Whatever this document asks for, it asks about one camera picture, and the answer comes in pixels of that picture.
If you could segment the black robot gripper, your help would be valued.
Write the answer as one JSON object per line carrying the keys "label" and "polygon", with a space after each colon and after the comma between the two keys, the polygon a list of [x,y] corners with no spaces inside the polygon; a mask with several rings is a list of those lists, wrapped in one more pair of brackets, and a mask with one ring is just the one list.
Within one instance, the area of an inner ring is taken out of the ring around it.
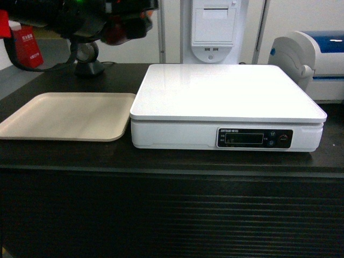
{"label": "black robot gripper", "polygon": [[128,40],[144,38],[152,28],[158,1],[57,1],[48,28],[64,38],[100,40],[108,23],[122,23]]}

